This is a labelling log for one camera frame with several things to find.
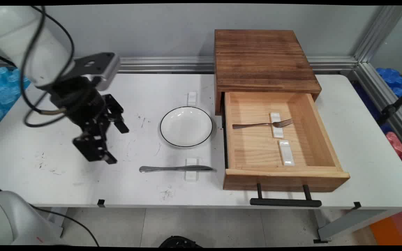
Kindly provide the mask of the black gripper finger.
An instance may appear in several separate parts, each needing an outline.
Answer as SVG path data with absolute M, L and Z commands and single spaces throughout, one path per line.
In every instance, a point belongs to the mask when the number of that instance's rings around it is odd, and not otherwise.
M 124 118 L 122 116 L 124 112 L 123 107 L 111 94 L 103 95 L 103 99 L 105 100 L 104 117 L 108 121 L 113 122 L 120 133 L 129 133 L 129 129 L 124 123 Z
M 118 162 L 106 144 L 106 132 L 110 123 L 109 120 L 87 121 L 80 127 L 82 133 L 72 140 L 74 146 L 89 162 L 105 161 L 107 164 Z

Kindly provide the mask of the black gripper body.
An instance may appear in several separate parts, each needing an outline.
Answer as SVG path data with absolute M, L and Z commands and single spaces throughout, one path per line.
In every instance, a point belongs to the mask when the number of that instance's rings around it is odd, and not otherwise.
M 105 134 L 111 123 L 113 96 L 96 90 L 95 84 L 100 81 L 99 77 L 90 81 L 79 76 L 50 89 L 51 102 L 58 108 L 65 108 L 65 117 L 88 135 Z

